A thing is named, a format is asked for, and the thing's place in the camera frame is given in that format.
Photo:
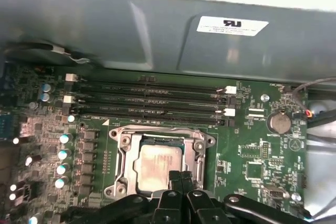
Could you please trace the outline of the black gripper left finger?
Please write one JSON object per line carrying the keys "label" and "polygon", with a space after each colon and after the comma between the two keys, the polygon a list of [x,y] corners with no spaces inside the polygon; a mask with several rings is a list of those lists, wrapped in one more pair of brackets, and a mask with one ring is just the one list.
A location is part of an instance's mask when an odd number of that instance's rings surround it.
{"label": "black gripper left finger", "polygon": [[182,172],[169,172],[169,187],[159,197],[128,195],[65,223],[180,223],[183,201]]}

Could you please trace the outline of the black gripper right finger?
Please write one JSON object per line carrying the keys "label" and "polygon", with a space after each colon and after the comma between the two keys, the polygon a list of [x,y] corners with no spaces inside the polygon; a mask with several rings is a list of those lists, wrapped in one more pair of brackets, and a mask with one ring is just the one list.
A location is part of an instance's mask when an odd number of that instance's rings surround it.
{"label": "black gripper right finger", "polygon": [[308,223],[238,194],[225,196],[222,202],[196,189],[191,172],[181,172],[181,183],[190,208],[191,223]]}

